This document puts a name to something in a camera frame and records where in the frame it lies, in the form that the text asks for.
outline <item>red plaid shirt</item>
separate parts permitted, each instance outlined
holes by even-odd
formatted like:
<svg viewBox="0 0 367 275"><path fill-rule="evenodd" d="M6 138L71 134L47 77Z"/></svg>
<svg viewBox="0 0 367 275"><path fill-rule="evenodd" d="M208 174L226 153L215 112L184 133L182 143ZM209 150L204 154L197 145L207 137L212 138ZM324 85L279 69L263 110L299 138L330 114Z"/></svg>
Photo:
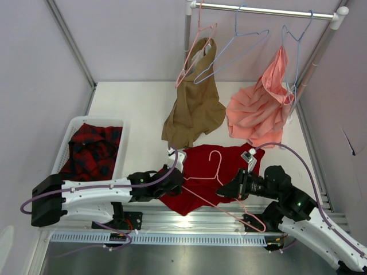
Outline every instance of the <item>red plaid shirt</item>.
<svg viewBox="0 0 367 275"><path fill-rule="evenodd" d="M114 173L122 127L83 124L69 141L69 160L59 174L64 180L109 180Z"/></svg>

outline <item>metal rail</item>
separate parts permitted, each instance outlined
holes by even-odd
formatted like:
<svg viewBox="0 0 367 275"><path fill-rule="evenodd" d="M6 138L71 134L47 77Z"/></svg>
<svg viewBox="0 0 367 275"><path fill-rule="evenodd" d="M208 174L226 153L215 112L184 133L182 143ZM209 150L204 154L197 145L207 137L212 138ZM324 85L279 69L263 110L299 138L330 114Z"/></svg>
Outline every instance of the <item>metal rail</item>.
<svg viewBox="0 0 367 275"><path fill-rule="evenodd" d="M199 8L200 3L197 1L193 1L191 7ZM303 11L290 11L290 10L272 10L272 9L260 9L256 7L239 7L239 6L229 6L229 5L221 5L221 4L210 4L203 3L201 5L202 9L209 10L227 10L227 11L240 11L243 13L255 13L255 14L268 14L268 15L279 15L286 17L298 17L298 18L311 18L311 13L303 12ZM333 14L324 14L324 13L314 13L313 19L327 20L333 21L337 19L335 13Z"/></svg>

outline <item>clothing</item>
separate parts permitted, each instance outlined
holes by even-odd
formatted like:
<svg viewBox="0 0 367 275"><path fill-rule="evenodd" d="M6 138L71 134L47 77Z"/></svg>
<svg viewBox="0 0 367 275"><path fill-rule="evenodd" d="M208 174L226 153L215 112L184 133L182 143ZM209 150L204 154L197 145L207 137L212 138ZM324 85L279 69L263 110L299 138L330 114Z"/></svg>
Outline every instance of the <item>clothing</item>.
<svg viewBox="0 0 367 275"><path fill-rule="evenodd" d="M206 44L207 38L199 40L193 47L189 60ZM225 107L219 102L214 76L194 84L194 79L208 68L215 58L217 46L213 40L207 54L196 64L195 71L186 76L177 88L177 99L163 126L162 139L178 149L193 147L193 142L205 133L217 129L224 121ZM213 72L213 67L202 76Z"/></svg>
<svg viewBox="0 0 367 275"><path fill-rule="evenodd" d="M223 184L226 184L237 175L240 168L248 167L247 162L241 157L241 154L244 151L248 151L250 148L252 148L252 146L246 143L242 146L233 147L201 145L184 150L187 154L187 158L183 163L183 175L185 178L214 177L218 169L220 156L218 153L213 152L209 161L209 155L213 150L217 150L222 156L218 178ZM253 171L256 173L259 173L260 160L264 154L265 151L258 150L254 155L257 159L257 163ZM207 201L212 202L214 205L218 205L220 202L228 203L234 201L233 199L223 198L216 194L216 190L222 186L217 179L189 179L185 181L183 186L195 192ZM182 193L178 196L170 197L169 195L164 195L161 198L161 201L168 206L169 209L176 211L178 214L183 216L203 205L210 206L208 203L191 194L184 188L182 189Z"/></svg>
<svg viewBox="0 0 367 275"><path fill-rule="evenodd" d="M69 141L69 159L59 172L64 180L112 179L122 127L83 124Z"/></svg>
<svg viewBox="0 0 367 275"><path fill-rule="evenodd" d="M287 63L286 50L281 46L257 83L232 96L226 109L231 137L248 139L255 147L282 141L283 126L294 100L294 95L289 99L287 89L282 87Z"/></svg>

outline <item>plastic basket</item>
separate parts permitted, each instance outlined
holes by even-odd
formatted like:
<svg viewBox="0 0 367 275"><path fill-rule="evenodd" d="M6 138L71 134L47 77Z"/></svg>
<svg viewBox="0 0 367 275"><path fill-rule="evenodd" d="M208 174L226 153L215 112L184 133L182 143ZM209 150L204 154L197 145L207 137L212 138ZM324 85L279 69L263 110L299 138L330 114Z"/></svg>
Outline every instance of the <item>plastic basket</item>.
<svg viewBox="0 0 367 275"><path fill-rule="evenodd" d="M126 153L127 146L127 129L124 126L124 121L120 118L109 117L109 116L77 116L73 118L68 126L68 129L65 133L63 142L61 143L60 150L58 151L55 164L52 168L52 174L58 174L60 170L63 168L65 163L69 159L69 141L71 137L80 129L80 127L87 123L92 126L99 127L123 127L121 133L121 139L118 149L118 154L116 157L116 163L114 168L114 173L112 175L112 179L119 179L122 177L122 168L123 162Z"/></svg>

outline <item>white wall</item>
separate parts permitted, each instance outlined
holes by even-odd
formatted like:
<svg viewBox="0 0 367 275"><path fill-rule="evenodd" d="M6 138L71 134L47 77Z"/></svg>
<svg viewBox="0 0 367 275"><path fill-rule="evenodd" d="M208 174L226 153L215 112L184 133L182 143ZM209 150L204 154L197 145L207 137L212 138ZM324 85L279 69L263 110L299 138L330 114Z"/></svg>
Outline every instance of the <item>white wall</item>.
<svg viewBox="0 0 367 275"><path fill-rule="evenodd" d="M68 26L96 81L171 81L182 69L185 0L57 0ZM332 13L339 0L208 0L208 3ZM192 16L192 39L197 32L198 9ZM204 10L202 26L218 23L214 36L218 52L234 34L235 13ZM280 31L287 24L299 36L308 19L239 14L239 31L270 29L269 38L231 67L216 75L218 81L256 81L281 45ZM302 44L301 67L326 26L314 21ZM253 45L258 37L238 38L216 67ZM286 40L290 79L294 76L296 43Z"/></svg>
<svg viewBox="0 0 367 275"><path fill-rule="evenodd" d="M313 75L302 105L331 201L337 211L345 212L353 236L367 245L367 1L349 2L349 15Z"/></svg>
<svg viewBox="0 0 367 275"><path fill-rule="evenodd" d="M15 226L2 274L20 275L36 229L20 213L46 178L90 91L42 0L0 2L0 232Z"/></svg>

